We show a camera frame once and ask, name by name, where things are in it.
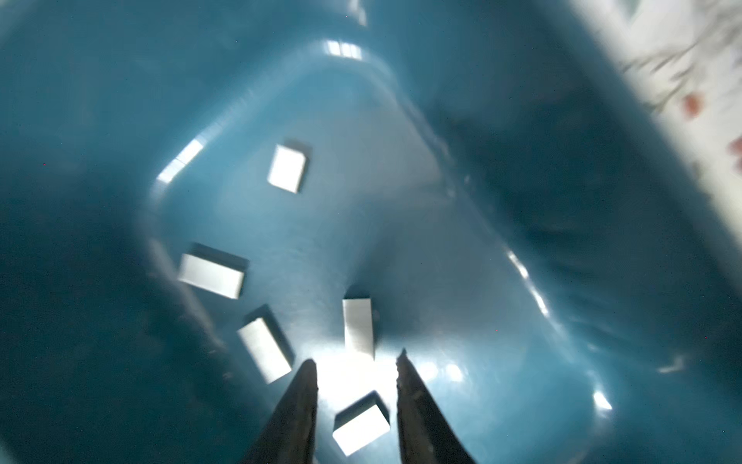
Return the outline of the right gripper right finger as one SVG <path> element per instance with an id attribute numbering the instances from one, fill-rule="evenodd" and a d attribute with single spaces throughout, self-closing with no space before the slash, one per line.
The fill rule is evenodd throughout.
<path id="1" fill-rule="evenodd" d="M 397 429 L 401 462 L 473 463 L 419 373 L 402 350 L 396 360 Z"/>

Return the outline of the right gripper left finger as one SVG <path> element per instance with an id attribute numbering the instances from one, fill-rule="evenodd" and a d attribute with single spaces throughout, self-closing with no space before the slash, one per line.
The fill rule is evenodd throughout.
<path id="1" fill-rule="evenodd" d="M 318 409 L 317 365 L 304 361 L 270 421 L 241 463 L 313 462 Z"/>

